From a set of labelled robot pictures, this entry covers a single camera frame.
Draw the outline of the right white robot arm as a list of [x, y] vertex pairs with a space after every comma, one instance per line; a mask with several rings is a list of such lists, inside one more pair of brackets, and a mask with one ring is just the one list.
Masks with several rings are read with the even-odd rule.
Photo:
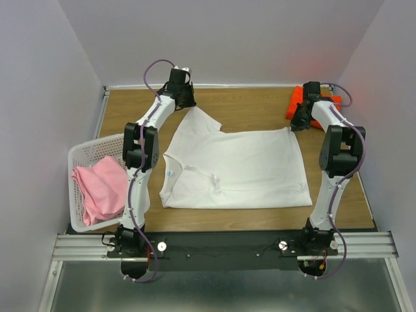
[[290, 123], [291, 131], [296, 132], [317, 121], [325, 132], [318, 159], [322, 181], [317, 202], [296, 241], [308, 255], [330, 246], [343, 192], [365, 159], [365, 128], [350, 123], [333, 100], [321, 94], [320, 86], [317, 81], [303, 85], [302, 102], [296, 105]]

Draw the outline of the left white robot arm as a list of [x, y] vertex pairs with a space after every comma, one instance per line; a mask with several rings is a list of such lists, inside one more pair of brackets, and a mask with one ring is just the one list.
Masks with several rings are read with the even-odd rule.
[[196, 106], [189, 68], [174, 66], [168, 81], [152, 92], [155, 98], [151, 107], [137, 122], [127, 123], [123, 133], [122, 158], [128, 187], [116, 243], [131, 257], [140, 255], [149, 245], [144, 235], [144, 215], [150, 208], [148, 181], [160, 156], [159, 130], [175, 111]]

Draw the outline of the white t-shirt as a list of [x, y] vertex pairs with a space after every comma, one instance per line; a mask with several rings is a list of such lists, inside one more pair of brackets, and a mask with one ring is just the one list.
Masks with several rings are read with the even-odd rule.
[[163, 207], [269, 209], [312, 204], [302, 153], [288, 128], [225, 133], [190, 109], [163, 157]]

